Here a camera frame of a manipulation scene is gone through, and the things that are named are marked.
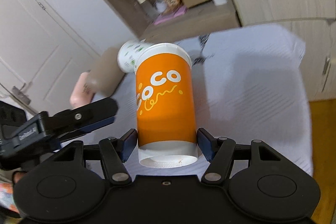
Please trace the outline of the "person's left hand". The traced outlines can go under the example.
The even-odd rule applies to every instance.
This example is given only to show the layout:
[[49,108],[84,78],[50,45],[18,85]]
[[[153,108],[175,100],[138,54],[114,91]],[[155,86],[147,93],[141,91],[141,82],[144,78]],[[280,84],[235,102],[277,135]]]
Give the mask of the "person's left hand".
[[22,170],[16,170],[15,172],[13,172],[12,183],[16,184],[25,174],[27,174],[27,172]]

